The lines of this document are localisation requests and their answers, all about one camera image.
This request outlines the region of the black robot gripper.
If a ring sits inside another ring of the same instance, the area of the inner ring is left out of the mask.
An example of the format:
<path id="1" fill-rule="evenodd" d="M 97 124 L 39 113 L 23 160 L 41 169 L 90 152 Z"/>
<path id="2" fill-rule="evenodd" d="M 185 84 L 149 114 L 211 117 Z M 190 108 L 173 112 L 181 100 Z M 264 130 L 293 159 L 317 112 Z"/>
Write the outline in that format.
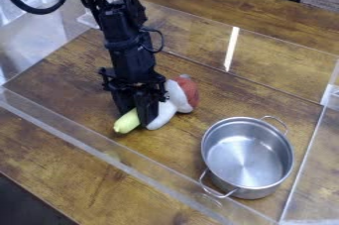
<path id="1" fill-rule="evenodd" d="M 103 68 L 103 88 L 111 92 L 121 114 L 137 106 L 143 127 L 159 114 L 159 101 L 166 100 L 166 77 L 157 72 L 155 55 L 163 47 L 153 47 L 151 34 L 162 32 L 135 22 L 123 7 L 99 13 L 113 68 Z"/>

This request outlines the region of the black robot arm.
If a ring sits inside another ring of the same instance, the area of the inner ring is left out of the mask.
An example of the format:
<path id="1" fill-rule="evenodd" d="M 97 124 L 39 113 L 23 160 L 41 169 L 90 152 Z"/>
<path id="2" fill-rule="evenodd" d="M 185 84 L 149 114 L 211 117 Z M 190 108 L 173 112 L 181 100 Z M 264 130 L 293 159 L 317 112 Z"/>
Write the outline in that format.
<path id="1" fill-rule="evenodd" d="M 82 1 L 103 31 L 113 62 L 111 68 L 99 70 L 103 89 L 111 92 L 119 112 L 135 110 L 147 126 L 166 101 L 166 77 L 155 71 L 155 55 L 162 49 L 153 46 L 155 30 L 145 26 L 146 8 L 139 0 Z"/>

